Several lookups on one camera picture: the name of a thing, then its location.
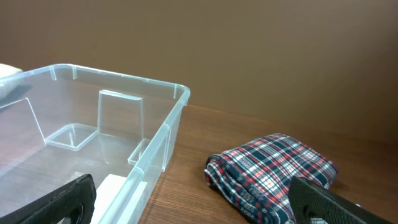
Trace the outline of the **white printed package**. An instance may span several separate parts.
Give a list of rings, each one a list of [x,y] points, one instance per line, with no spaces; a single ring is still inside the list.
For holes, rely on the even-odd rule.
[[[96,189],[96,200],[94,204],[94,212],[91,218],[91,224],[98,224],[110,207],[111,202],[116,197],[121,187],[126,181],[126,177],[110,174],[101,185]],[[140,204],[140,199],[146,188],[147,182],[141,181],[136,191],[132,195],[131,201],[127,205],[127,211],[124,211],[120,223],[127,223],[127,219],[131,217],[135,208]]]

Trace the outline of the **cream cloth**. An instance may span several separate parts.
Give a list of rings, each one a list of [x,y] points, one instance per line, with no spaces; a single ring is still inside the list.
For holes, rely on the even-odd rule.
[[[0,99],[5,98],[12,90],[14,90],[19,80],[14,80],[12,77],[18,73],[22,73],[23,70],[10,65],[1,64],[1,78],[6,78],[6,81],[1,81],[1,96]]]

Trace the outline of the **plaid cloth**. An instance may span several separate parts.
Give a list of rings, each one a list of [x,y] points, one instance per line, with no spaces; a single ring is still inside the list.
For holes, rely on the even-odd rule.
[[[288,198],[292,177],[329,189],[337,174],[331,160],[281,133],[213,154],[204,170],[209,187],[254,223],[295,223]]]

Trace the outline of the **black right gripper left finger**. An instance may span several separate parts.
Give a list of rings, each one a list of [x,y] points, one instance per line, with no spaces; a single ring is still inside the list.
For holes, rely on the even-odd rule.
[[[84,174],[22,208],[1,217],[1,223],[86,223],[95,210],[96,188],[92,175]]]

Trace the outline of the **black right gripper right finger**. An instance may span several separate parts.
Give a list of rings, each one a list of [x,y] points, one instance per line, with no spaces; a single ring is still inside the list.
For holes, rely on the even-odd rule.
[[[388,222],[304,177],[292,177],[288,198],[297,223]]]

